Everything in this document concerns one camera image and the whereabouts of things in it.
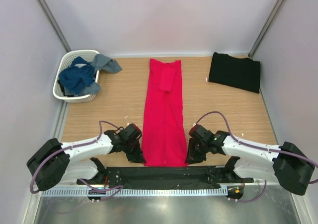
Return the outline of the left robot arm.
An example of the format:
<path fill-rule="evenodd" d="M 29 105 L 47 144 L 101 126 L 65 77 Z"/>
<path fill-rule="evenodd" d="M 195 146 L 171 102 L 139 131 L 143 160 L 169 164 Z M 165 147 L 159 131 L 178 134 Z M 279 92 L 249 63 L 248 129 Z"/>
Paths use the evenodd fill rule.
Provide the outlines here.
<path fill-rule="evenodd" d="M 141 137 L 142 131 L 132 123 L 125 128 L 100 129 L 98 136 L 77 142 L 49 139 L 26 163 L 32 175 L 29 190 L 36 194 L 77 179 L 100 184 L 105 179 L 105 168 L 97 159 L 99 155 L 123 152 L 129 162 L 146 163 Z"/>

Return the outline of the red t shirt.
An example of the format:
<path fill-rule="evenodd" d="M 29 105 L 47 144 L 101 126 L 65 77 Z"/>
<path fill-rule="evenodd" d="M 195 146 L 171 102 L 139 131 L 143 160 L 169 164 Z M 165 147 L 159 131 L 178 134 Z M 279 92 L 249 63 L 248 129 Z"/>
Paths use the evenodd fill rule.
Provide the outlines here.
<path fill-rule="evenodd" d="M 185 167 L 181 61 L 150 59 L 142 151 L 146 166 Z"/>

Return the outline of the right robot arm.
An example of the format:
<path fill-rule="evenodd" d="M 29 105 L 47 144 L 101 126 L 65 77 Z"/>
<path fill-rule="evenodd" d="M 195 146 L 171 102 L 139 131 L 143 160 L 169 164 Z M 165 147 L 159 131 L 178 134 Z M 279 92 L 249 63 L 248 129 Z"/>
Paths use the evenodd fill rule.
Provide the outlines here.
<path fill-rule="evenodd" d="M 189 135 L 186 163 L 201 163 L 209 152 L 229 155 L 224 169 L 229 182 L 240 178 L 262 179 L 303 196 L 315 170 L 315 165 L 290 142 L 281 146 L 265 145 L 225 131 L 212 133 L 199 124 L 189 131 Z"/>

